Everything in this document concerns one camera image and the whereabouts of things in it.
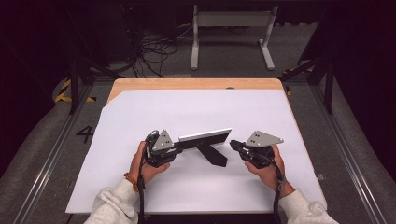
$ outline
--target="bracelet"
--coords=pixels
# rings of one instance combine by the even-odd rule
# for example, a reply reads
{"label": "bracelet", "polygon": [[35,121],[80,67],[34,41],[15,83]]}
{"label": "bracelet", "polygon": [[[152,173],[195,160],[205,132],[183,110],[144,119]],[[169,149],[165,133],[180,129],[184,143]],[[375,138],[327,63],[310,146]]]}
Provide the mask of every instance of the bracelet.
{"label": "bracelet", "polygon": [[139,188],[137,187],[136,181],[129,175],[129,173],[125,173],[124,176],[125,176],[125,179],[127,179],[129,182],[131,182],[132,185],[134,186],[134,192],[139,192]]}

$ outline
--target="white paper sheet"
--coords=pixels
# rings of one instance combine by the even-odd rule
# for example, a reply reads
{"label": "white paper sheet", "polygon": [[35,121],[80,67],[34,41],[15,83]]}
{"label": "white paper sheet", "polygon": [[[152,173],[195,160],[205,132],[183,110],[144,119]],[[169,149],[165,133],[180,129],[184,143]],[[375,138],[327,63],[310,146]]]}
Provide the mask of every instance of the white paper sheet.
{"label": "white paper sheet", "polygon": [[260,130],[283,138],[279,150],[289,182],[310,201],[326,205],[304,141],[282,90],[124,91],[104,107],[66,213],[90,213],[100,189],[115,188],[141,140],[153,130],[179,136],[233,128],[215,148],[227,167],[197,150],[177,155],[145,190],[148,214],[270,213],[274,193],[246,168],[229,142]]}

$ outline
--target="person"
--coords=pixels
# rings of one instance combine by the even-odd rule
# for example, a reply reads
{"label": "person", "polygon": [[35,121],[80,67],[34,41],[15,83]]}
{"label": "person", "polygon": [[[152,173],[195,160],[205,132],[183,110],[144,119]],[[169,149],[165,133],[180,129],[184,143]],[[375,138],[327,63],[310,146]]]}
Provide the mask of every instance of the person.
{"label": "person", "polygon": [[[135,181],[138,177],[139,165],[142,158],[142,152],[145,142],[139,144],[138,150],[132,159],[129,173],[125,174],[126,178],[114,188],[102,189],[96,196],[92,212],[85,221],[86,224],[91,223],[137,223],[138,214],[134,210],[134,203],[138,200],[139,194]],[[285,165],[280,157],[277,145],[273,145],[272,149],[275,154],[276,165],[285,174]],[[253,164],[245,161],[248,170],[257,175],[261,182],[267,187],[276,190],[277,179],[275,167],[268,166],[257,169]],[[155,176],[166,171],[170,163],[163,164],[155,168],[147,163],[142,166],[142,176],[145,185]],[[285,210],[289,224],[299,223],[337,223],[326,212],[321,203],[309,202],[300,189],[295,189],[287,180],[280,192],[279,205]]]}

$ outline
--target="sleeve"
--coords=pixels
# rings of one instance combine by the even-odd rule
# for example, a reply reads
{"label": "sleeve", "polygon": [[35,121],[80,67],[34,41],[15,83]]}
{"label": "sleeve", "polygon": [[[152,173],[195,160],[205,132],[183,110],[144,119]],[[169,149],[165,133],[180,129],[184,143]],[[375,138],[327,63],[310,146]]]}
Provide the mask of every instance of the sleeve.
{"label": "sleeve", "polygon": [[321,203],[309,202],[299,189],[280,199],[279,205],[286,212],[288,224],[338,223],[327,214]]}
{"label": "sleeve", "polygon": [[96,196],[90,217],[85,221],[90,223],[137,223],[138,215],[134,203],[139,194],[134,192],[133,185],[122,179],[115,189],[102,189]]}

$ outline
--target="hand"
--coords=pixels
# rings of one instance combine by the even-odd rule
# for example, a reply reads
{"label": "hand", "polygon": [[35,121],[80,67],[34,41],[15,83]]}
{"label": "hand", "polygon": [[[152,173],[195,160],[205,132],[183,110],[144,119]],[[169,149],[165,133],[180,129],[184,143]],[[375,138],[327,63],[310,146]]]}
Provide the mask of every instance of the hand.
{"label": "hand", "polygon": [[[279,149],[277,148],[277,145],[272,145],[271,147],[274,151],[275,163],[276,163],[277,167],[279,167],[280,173],[282,173],[282,175],[284,175],[285,174],[285,164],[283,163],[283,160],[280,157]],[[251,173],[253,173],[254,175],[257,175],[260,178],[260,180],[262,181],[262,183],[264,185],[268,186],[273,191],[276,191],[277,178],[276,178],[276,168],[274,165],[271,164],[271,165],[261,168],[261,169],[257,169],[249,161],[245,161],[245,165]],[[280,192],[280,198],[283,198],[293,192],[294,192],[294,188],[291,186],[291,184],[288,181],[286,181],[285,185],[283,186],[282,191]]]}
{"label": "hand", "polygon": [[[142,159],[143,155],[143,150],[145,147],[146,142],[141,141],[139,144],[139,148],[137,149],[136,154],[134,154],[134,158],[132,159],[131,163],[131,168],[129,170],[130,176],[137,181],[137,178],[139,177],[139,165],[140,165],[140,160]],[[143,164],[142,167],[142,176],[143,179],[145,180],[145,184],[147,184],[152,178],[154,178],[155,175],[164,172],[166,169],[168,169],[170,166],[170,163],[165,163],[158,168],[155,168],[147,163]]]}

